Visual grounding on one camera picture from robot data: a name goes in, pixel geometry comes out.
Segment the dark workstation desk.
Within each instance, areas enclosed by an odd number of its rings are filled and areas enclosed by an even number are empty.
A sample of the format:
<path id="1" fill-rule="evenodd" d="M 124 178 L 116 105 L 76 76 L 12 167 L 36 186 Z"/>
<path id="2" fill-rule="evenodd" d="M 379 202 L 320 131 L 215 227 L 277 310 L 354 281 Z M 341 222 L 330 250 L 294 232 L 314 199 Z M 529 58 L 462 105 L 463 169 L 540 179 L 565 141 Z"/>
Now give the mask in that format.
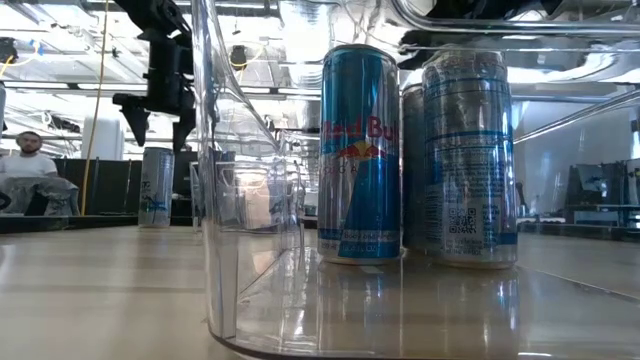
<path id="1" fill-rule="evenodd" d="M 640 158 L 569 168 L 567 223 L 640 229 Z"/>

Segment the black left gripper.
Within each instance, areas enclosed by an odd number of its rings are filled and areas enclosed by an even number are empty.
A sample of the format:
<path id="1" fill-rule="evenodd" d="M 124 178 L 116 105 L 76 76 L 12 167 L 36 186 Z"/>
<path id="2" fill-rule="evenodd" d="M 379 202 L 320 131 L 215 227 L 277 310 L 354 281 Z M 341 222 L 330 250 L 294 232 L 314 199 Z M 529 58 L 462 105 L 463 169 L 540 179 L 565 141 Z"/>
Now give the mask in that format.
<path id="1" fill-rule="evenodd" d="M 191 32 L 178 31 L 169 37 L 158 29 L 146 29 L 139 36 L 149 42 L 145 96 L 116 93 L 112 102 L 121 107 L 137 144 L 146 142 L 150 112 L 179 116 L 173 123 L 173 152 L 179 153 L 196 126 L 193 94 L 193 49 Z"/>

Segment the person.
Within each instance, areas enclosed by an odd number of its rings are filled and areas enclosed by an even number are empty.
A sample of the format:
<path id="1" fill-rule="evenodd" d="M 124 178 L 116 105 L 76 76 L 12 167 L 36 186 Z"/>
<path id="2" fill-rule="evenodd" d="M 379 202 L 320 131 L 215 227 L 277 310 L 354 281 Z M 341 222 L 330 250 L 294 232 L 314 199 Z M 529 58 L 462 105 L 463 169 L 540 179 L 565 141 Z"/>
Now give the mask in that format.
<path id="1" fill-rule="evenodd" d="M 16 138 L 20 148 L 17 155 L 0 159 L 0 174 L 6 177 L 56 177 L 54 161 L 41 153 L 43 140 L 33 131 L 24 131 Z"/>

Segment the clear plastic bin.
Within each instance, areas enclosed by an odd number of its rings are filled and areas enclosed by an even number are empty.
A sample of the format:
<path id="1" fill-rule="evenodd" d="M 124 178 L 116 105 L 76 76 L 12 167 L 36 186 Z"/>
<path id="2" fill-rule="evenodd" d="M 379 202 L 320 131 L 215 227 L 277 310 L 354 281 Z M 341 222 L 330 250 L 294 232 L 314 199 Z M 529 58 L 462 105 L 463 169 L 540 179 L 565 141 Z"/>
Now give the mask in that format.
<path id="1" fill-rule="evenodd" d="M 289 230 L 295 224 L 294 174 L 282 159 L 200 161 L 194 193 L 199 225 L 226 232 Z"/>
<path id="2" fill-rule="evenodd" d="M 640 0 L 193 0 L 200 161 L 292 166 L 295 224 L 203 230 L 208 327 L 252 358 L 640 360 L 640 229 L 570 224 L 569 168 L 640 158 Z M 400 255 L 318 251 L 324 58 L 393 57 Z M 503 56 L 518 234 L 505 269 L 402 244 L 402 107 L 440 50 Z"/>

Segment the black partition panel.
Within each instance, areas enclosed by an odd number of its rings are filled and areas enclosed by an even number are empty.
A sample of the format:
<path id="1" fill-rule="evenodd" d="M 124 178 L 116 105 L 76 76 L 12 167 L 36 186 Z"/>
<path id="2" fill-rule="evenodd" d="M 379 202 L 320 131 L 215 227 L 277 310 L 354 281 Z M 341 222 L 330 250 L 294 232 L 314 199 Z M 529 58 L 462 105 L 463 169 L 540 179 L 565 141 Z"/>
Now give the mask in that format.
<path id="1" fill-rule="evenodd" d="M 189 165 L 197 160 L 195 152 L 180 152 L 174 163 L 172 217 L 190 217 Z M 84 159 L 54 160 L 58 174 L 79 188 L 78 208 L 82 209 Z M 140 197 L 141 160 L 91 160 L 88 175 L 86 215 L 136 215 Z"/>

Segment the blue silver Red Bull can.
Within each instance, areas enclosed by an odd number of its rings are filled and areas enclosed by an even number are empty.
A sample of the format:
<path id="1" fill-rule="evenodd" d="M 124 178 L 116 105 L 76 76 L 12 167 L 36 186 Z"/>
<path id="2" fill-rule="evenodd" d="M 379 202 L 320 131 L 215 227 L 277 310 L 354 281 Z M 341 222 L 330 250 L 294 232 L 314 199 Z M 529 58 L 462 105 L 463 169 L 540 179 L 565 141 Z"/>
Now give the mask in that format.
<path id="1" fill-rule="evenodd" d="M 392 56 L 365 44 L 326 54 L 317 215 L 326 261 L 381 264 L 400 255 L 399 105 Z"/>
<path id="2" fill-rule="evenodd" d="M 456 267 L 509 268 L 518 234 L 503 56 L 440 50 L 423 69 L 425 252 Z"/>
<path id="3" fill-rule="evenodd" d="M 423 87 L 413 84 L 401 96 L 402 107 L 402 244 L 422 251 L 425 248 L 425 122 Z"/>

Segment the white Celsius can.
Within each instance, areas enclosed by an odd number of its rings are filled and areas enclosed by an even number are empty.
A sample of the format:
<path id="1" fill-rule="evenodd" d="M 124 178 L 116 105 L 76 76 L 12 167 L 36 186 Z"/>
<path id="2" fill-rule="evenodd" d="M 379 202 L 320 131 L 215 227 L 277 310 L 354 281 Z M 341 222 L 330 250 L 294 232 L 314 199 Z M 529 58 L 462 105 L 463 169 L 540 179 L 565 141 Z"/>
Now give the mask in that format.
<path id="1" fill-rule="evenodd" d="M 138 210 L 140 227 L 170 225 L 174 162 L 175 157 L 170 149 L 144 149 Z"/>

